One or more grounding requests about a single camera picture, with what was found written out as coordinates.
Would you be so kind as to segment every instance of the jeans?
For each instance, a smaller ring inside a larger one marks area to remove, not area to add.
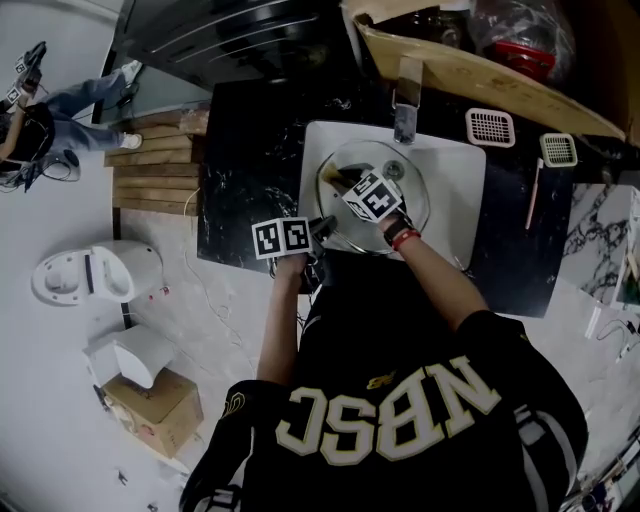
[[[124,75],[118,69],[104,78],[87,80],[43,98],[42,103],[49,107],[53,116],[56,132],[50,151],[108,151],[119,148],[124,140],[123,133],[90,128],[75,121],[73,116],[125,86]]]

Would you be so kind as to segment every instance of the marble wall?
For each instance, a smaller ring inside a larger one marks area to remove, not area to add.
[[[633,187],[574,186],[560,277],[603,304],[612,302],[627,248]]]

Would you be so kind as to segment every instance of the black jersey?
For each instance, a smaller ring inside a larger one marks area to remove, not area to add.
[[[250,454],[243,511],[557,510],[586,422],[522,324],[479,312],[451,333],[426,301],[357,299],[321,294],[291,389],[231,388],[182,510],[207,510]]]

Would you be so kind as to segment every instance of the cable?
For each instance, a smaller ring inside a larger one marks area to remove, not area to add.
[[[147,319],[140,313],[122,313],[122,316],[138,316],[140,318],[142,318],[142,321],[145,323],[145,325],[147,327],[151,327],[150,322],[147,321]],[[198,368],[200,368],[202,371],[204,371],[206,374],[208,374],[210,377],[215,378],[215,375],[213,373],[211,373],[207,368],[205,368],[204,366],[202,366],[200,363],[198,363],[194,357],[192,357],[191,355],[189,355],[182,347],[180,347],[180,345],[178,345],[175,341],[173,341],[171,338],[169,338],[168,336],[165,336],[163,333],[159,332],[159,334],[166,339],[168,342],[170,342],[176,349],[178,349],[178,351],[182,354],[184,354],[184,356],[189,359],[194,365],[196,365]]]
[[[195,197],[195,195],[200,192],[200,188],[198,188],[195,192],[193,192],[193,194],[191,194],[189,196],[189,198],[186,200],[186,202],[184,203],[184,209],[182,212],[182,215],[185,219],[187,219],[187,207],[189,206],[189,203],[191,202],[191,200]],[[191,232],[191,237],[193,238],[193,219],[192,218],[188,218],[189,220],[189,228],[190,228],[190,232]],[[209,297],[209,291],[207,290],[207,287],[204,284],[204,281],[200,278],[200,276],[198,275],[198,273],[193,269],[193,267],[191,266],[191,264],[189,263],[189,259],[187,258],[187,249],[188,249],[188,243],[185,244],[185,249],[184,249],[184,262],[187,266],[187,268],[191,271],[191,273],[196,277],[196,279],[200,282],[200,286],[202,286],[202,290],[204,291],[204,295],[205,298],[207,299],[207,305],[209,306],[209,309],[213,312],[213,314],[215,315],[215,317],[218,319],[218,321],[224,326],[226,327],[226,329],[231,332],[237,339],[237,342],[231,341],[232,345],[235,345],[236,347],[238,347],[242,353],[244,354],[244,356],[247,358],[247,362],[249,363],[249,366],[251,366],[251,370],[253,371],[253,375],[255,377],[256,374],[256,369],[254,368],[253,364],[251,363],[251,359],[249,358],[249,356],[246,354],[246,352],[244,351],[244,347],[242,345],[242,337],[240,336],[240,334],[238,333],[238,331],[236,331],[233,327],[231,327],[229,324],[227,324],[227,322],[225,322],[225,319],[222,318],[222,316],[220,315],[220,313],[218,313],[218,311],[213,307],[213,305],[211,304],[211,298]]]
[[[620,325],[618,325],[615,329],[612,329],[611,331],[609,331],[605,336],[601,336],[602,332],[605,329],[607,329],[610,325],[615,323],[618,323]],[[611,320],[607,325],[605,325],[602,329],[600,329],[600,332],[596,335],[596,339],[598,341],[606,340],[609,336],[611,336],[612,334],[618,331],[622,332],[622,349],[620,350],[620,353],[616,358],[616,363],[619,363],[624,356],[626,356],[629,352],[631,352],[634,348],[636,348],[636,346],[640,345],[639,333],[636,330],[635,326],[631,322],[625,323],[619,318],[616,318],[615,320]],[[636,339],[636,342],[633,345],[627,342],[628,340],[627,333],[630,334],[631,336],[638,337],[638,339]]]
[[[607,333],[605,336],[601,336],[602,332],[609,327],[611,324],[615,324],[615,323],[619,323],[620,325],[617,326],[615,329],[613,329],[611,332]],[[622,320],[620,320],[619,318],[616,318],[615,320],[611,320],[607,325],[605,325],[602,329],[600,329],[600,332],[596,335],[596,339],[598,341],[603,341],[606,340],[609,336],[611,336],[612,334],[618,332],[618,331],[622,331],[622,336],[623,336],[623,341],[626,341],[627,339],[627,332],[625,331],[625,329],[627,331],[629,331],[631,333],[631,330],[629,329],[629,327],[627,326],[627,324],[625,324]]]

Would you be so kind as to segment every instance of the white toilet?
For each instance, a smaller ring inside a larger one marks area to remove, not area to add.
[[[56,254],[31,277],[34,295],[51,306],[77,306],[90,296],[130,302],[162,286],[162,260],[146,244],[130,240],[101,242],[88,249]]]

